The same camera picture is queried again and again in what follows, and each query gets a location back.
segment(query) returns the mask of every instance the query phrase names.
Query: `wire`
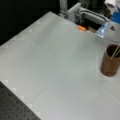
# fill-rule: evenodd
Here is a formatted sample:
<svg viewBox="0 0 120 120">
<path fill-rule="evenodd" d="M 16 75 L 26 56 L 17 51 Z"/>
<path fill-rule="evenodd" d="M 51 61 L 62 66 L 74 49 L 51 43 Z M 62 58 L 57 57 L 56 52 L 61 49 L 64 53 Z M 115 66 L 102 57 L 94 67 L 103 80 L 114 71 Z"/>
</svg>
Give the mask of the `wire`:
<svg viewBox="0 0 120 120">
<path fill-rule="evenodd" d="M 96 15 L 96 16 L 98 16 L 98 17 L 100 17 L 100 18 L 104 19 L 106 22 L 109 22 L 109 21 L 108 21 L 108 20 L 106 20 L 104 17 L 102 17 L 101 15 L 98 15 L 98 14 L 96 14 L 96 13 L 94 13 L 94 12 L 91 12 L 91 11 L 84 11 L 84 10 L 82 10 L 82 11 L 80 11 L 80 12 L 86 12 L 86 13 L 91 13 L 91 14 L 94 14 L 94 15 Z"/>
</svg>

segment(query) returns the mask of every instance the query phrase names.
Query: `dark background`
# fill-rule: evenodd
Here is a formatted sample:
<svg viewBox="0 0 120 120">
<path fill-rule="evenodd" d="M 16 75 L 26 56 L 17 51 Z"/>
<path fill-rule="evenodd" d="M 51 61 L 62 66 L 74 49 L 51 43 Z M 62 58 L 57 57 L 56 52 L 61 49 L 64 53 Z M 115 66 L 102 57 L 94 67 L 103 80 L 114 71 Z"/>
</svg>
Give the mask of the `dark background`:
<svg viewBox="0 0 120 120">
<path fill-rule="evenodd" d="M 77 2 L 68 0 L 68 7 Z M 59 0 L 0 0 L 0 45 L 48 11 L 58 14 L 59 8 Z"/>
</svg>

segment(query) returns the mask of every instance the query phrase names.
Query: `white surface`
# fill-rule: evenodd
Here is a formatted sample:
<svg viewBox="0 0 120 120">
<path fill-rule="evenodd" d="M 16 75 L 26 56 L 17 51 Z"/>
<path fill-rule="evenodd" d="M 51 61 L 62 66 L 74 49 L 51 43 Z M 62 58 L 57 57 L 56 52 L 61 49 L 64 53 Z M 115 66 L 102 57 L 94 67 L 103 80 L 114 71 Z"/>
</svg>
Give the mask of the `white surface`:
<svg viewBox="0 0 120 120">
<path fill-rule="evenodd" d="M 115 43 L 119 43 L 120 42 L 120 24 L 115 23 L 113 21 L 108 22 L 105 28 L 104 37 L 108 38 L 109 40 L 112 40 Z"/>
<path fill-rule="evenodd" d="M 119 120 L 119 73 L 99 71 L 108 44 L 49 12 L 1 46 L 0 80 L 42 120 Z"/>
</svg>

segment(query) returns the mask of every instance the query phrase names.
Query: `cup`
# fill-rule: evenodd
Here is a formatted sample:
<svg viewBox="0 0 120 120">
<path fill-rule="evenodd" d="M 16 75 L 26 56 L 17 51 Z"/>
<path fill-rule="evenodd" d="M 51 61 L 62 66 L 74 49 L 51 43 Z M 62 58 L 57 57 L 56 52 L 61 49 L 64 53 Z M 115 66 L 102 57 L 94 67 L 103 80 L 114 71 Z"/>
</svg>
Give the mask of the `cup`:
<svg viewBox="0 0 120 120">
<path fill-rule="evenodd" d="M 118 50 L 117 48 L 118 45 L 112 44 L 109 45 L 104 51 L 100 70 L 105 76 L 112 77 L 118 72 L 120 67 L 120 53 L 118 53 L 118 51 L 120 51 L 120 48 Z"/>
</svg>

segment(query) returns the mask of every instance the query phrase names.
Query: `white table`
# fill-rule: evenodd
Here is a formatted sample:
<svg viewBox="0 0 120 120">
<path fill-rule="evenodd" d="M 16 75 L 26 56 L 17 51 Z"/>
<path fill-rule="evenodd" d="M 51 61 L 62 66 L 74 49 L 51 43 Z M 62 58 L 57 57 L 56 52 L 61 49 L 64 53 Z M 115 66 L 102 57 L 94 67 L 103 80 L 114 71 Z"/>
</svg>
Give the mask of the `white table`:
<svg viewBox="0 0 120 120">
<path fill-rule="evenodd" d="M 120 72 L 99 70 L 108 44 L 49 12 L 0 47 L 0 80 L 42 120 L 120 120 Z"/>
</svg>

